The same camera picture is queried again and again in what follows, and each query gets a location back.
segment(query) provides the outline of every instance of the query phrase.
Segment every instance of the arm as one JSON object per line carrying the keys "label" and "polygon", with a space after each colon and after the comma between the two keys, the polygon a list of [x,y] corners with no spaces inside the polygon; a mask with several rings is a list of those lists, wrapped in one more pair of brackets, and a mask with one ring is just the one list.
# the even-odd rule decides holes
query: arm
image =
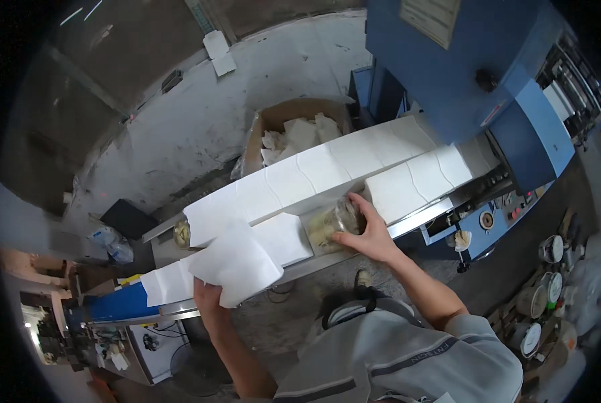
{"label": "arm", "polygon": [[194,279],[193,299],[209,332],[211,343],[229,371],[235,391],[241,399],[272,399],[278,385],[238,337],[231,325],[229,310],[220,306],[221,292],[220,286],[205,284],[199,278]]}
{"label": "arm", "polygon": [[368,225],[362,235],[334,233],[335,241],[386,263],[419,312],[435,329],[444,330],[450,319],[462,313],[468,314],[466,306],[453,290],[430,277],[401,252],[372,204],[355,193],[350,193],[350,199],[366,216]]}

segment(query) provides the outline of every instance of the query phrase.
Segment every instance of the control panel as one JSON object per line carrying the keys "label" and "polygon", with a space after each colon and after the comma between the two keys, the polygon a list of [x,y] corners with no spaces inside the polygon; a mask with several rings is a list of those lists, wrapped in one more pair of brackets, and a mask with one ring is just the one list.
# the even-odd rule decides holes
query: control panel
{"label": "control panel", "polygon": [[494,200],[495,205],[502,211],[507,227],[514,225],[519,217],[524,215],[538,197],[534,191],[528,191],[522,196],[510,191]]}

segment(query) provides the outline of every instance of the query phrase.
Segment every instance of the shoe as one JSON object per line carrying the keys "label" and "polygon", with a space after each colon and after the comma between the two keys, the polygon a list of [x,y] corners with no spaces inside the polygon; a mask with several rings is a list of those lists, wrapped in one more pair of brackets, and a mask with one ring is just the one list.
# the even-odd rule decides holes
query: shoe
{"label": "shoe", "polygon": [[370,272],[365,269],[357,271],[357,275],[354,278],[354,287],[364,286],[365,288],[372,286],[372,276]]}

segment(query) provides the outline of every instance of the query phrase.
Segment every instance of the gray t-shirt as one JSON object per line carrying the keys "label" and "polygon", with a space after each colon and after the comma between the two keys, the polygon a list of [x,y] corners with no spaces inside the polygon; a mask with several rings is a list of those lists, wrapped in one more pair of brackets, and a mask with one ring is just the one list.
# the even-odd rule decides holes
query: gray t-shirt
{"label": "gray t-shirt", "polygon": [[517,398],[522,364],[485,318],[459,315],[446,331],[438,331],[419,326],[401,301],[379,299],[369,313],[366,303],[335,310],[327,330],[315,323],[274,402],[512,403]]}

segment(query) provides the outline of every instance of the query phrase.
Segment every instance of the hand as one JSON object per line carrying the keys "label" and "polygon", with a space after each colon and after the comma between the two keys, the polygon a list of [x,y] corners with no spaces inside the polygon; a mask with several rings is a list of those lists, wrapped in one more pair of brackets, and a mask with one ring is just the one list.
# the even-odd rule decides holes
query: hand
{"label": "hand", "polygon": [[223,326],[230,324],[230,312],[220,306],[221,286],[205,284],[195,277],[193,279],[193,300],[200,311],[202,323],[212,337],[221,331]]}
{"label": "hand", "polygon": [[368,222],[366,230],[361,235],[354,235],[349,232],[335,232],[332,234],[332,240],[341,245],[349,246],[379,262],[388,263],[398,254],[402,254],[401,250],[390,237],[383,218],[377,213],[374,206],[356,193],[351,192],[348,196],[366,217]]}

